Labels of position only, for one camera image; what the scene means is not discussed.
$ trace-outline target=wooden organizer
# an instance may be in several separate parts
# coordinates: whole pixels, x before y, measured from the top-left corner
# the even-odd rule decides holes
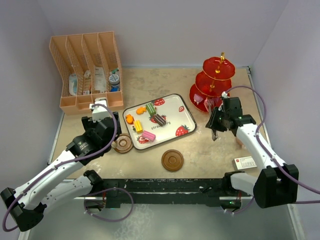
[[[122,66],[113,31],[52,36],[49,48],[63,82],[60,108],[65,114],[90,113],[89,105],[96,98],[106,98],[112,111],[124,108]],[[106,92],[95,90],[95,66],[103,67]],[[119,69],[120,91],[110,92],[110,70],[116,68]],[[90,79],[84,78],[86,70],[90,70]],[[69,93],[70,74],[77,76],[76,96]],[[83,95],[83,91],[90,89],[90,94]]]

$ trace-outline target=wooden coaster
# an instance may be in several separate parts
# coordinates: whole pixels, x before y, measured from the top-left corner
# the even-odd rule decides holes
[[[120,154],[129,152],[133,147],[131,138],[127,133],[120,134],[115,142],[116,148],[114,150],[116,150]]]
[[[170,172],[178,171],[184,165],[184,156],[181,152],[171,149],[162,155],[162,166]]]

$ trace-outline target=wooden tabletop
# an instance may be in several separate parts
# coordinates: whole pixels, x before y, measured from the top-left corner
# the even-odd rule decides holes
[[[247,150],[236,143],[231,132],[219,132],[219,138],[212,141],[211,130],[205,128],[209,120],[207,113],[197,110],[189,100],[190,87],[195,83],[199,68],[127,68],[123,70],[125,109],[169,94],[180,94],[196,123],[197,130],[185,137],[138,151],[132,149],[125,154],[111,150],[103,157],[91,161],[69,178],[74,179],[86,170],[95,170],[102,178],[134,179],[182,179],[182,178],[222,178],[226,172],[235,171],[233,159],[250,156]],[[238,68],[232,78],[232,85],[251,86],[247,70]],[[261,122],[253,93],[245,88],[231,91],[231,96],[239,97],[243,114],[251,114],[257,124]],[[123,133],[127,128],[119,111]],[[53,160],[66,148],[74,137],[82,135],[84,129],[81,117],[85,115],[65,115],[56,142]],[[184,157],[183,167],[177,172],[169,172],[162,166],[161,157],[167,150],[175,149]],[[259,170],[252,168],[248,174],[258,176]]]

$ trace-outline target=green striped block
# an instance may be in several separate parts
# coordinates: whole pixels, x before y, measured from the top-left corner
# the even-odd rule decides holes
[[[156,109],[152,103],[148,103],[147,105],[145,105],[145,107],[148,113],[150,114],[150,117],[156,114]]]

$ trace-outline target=wall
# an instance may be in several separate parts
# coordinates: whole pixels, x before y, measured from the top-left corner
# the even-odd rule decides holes
[[[25,183],[48,161],[62,114],[62,81],[49,51],[52,35],[36,0],[1,2],[1,191]],[[5,207],[0,202],[2,220]],[[7,223],[8,228],[12,226],[13,220]],[[18,235],[18,230],[0,230],[2,240],[17,239]]]
[[[276,152],[299,169],[302,182],[320,189],[320,2],[289,0],[252,67],[264,97],[266,126]],[[303,188],[298,200],[320,199]],[[319,239],[318,204],[299,205],[308,240]]]
[[[125,66],[251,65],[288,0],[38,0],[56,35],[115,31]]]

